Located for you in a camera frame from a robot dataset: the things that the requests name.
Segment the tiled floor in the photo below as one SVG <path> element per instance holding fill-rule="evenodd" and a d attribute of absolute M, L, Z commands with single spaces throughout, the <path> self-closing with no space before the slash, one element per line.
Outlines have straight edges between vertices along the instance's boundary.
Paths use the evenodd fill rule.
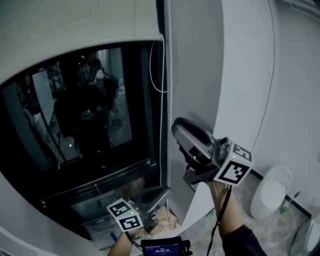
<path fill-rule="evenodd" d="M 299 210 L 293 207 L 284 215 L 277 210 L 272 215 L 263 219 L 254 219 L 249 214 L 251 199 L 256 191 L 259 180 L 249 175 L 243 183 L 234 188 L 233 193 L 238 202 L 244 224 L 253 230 L 263 250 L 270 256 L 287 256 L 297 228 L 307 219 Z M 190 240 L 193 255 L 207 255 L 211 239 L 211 231 L 216 223 L 213 211 L 208 216 L 200 219 L 181 234 L 181 237 Z M 223 256 L 222 241 L 218 230 L 215 232 L 211 256 Z"/>

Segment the white toilet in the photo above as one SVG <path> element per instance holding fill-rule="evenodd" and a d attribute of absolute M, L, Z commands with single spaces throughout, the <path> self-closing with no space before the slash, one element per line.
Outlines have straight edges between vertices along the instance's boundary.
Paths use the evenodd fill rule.
<path fill-rule="evenodd" d="M 250 205 L 253 218 L 263 218 L 280 207 L 292 183 L 292 173 L 282 165 L 272 167 L 256 189 Z"/>

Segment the dark sleeve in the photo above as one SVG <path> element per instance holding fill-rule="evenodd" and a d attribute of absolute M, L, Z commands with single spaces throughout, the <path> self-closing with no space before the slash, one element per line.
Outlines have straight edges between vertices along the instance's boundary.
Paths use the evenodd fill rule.
<path fill-rule="evenodd" d="M 250 228 L 242 225 L 237 230 L 222 238 L 225 256 L 267 256 L 262 250 L 255 234 Z"/>

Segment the small display screen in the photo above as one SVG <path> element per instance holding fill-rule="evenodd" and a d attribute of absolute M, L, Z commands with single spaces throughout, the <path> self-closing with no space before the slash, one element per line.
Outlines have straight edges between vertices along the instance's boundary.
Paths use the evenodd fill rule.
<path fill-rule="evenodd" d="M 161 245 L 161 246 L 148 246 L 145 247 L 146 256 L 174 256 L 179 255 L 179 244 L 169 244 L 169 245 Z"/>

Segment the human arm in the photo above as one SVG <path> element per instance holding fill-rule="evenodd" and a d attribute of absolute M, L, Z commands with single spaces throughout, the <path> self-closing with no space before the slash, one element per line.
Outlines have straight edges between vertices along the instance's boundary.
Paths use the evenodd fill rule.
<path fill-rule="evenodd" d="M 218 216 L 224 204 L 229 186 L 216 181 L 209 182 L 207 185 L 210 188 L 216 215 Z M 252 230 L 244 225 L 232 192 L 219 224 L 219 233 L 226 256 L 266 256 Z"/>
<path fill-rule="evenodd" d="M 129 256 L 132 248 L 132 243 L 127 238 L 125 233 L 122 233 L 114 246 L 111 248 L 108 256 Z"/>

